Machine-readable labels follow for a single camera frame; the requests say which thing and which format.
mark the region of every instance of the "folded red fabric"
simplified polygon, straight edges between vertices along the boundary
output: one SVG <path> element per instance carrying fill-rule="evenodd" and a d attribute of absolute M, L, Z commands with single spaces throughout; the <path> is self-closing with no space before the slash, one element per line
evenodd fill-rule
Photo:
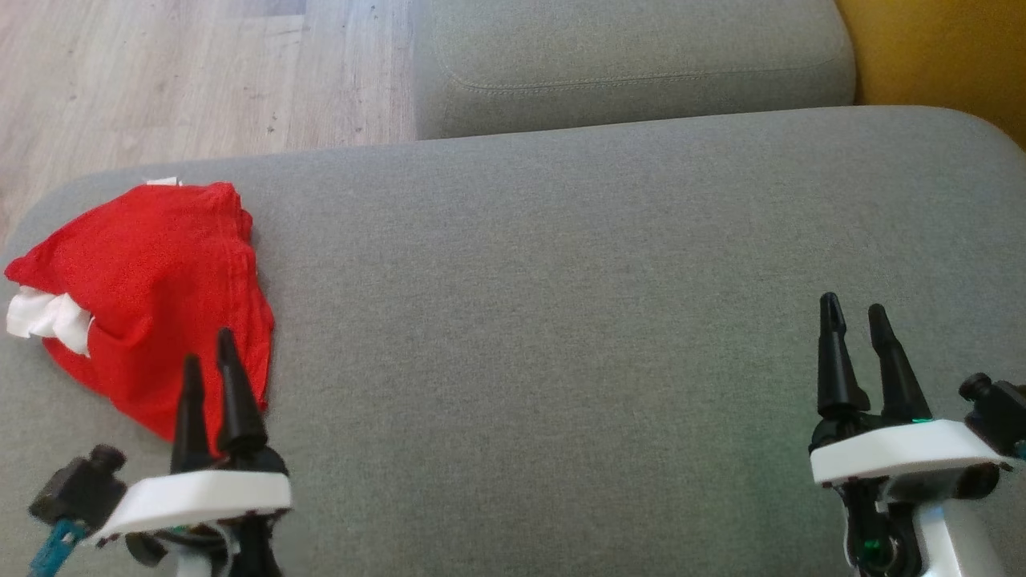
<path fill-rule="evenodd" d="M 165 439 L 174 435 L 183 361 L 202 362 L 211 448 L 221 428 L 218 330 L 235 335 L 267 407 L 274 316 L 256 282 L 252 218 L 230 183 L 133 188 L 85 213 L 7 266 L 7 278 L 68 294 L 92 314 L 89 356 L 44 339 L 76 380 Z"/>

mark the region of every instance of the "light wood plank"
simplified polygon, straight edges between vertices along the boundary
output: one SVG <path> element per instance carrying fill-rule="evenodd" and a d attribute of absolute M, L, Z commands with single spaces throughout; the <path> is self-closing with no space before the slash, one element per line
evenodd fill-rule
<path fill-rule="evenodd" d="M 411 1 L 3 0 L 0 239 L 90 172 L 412 140 Z"/>

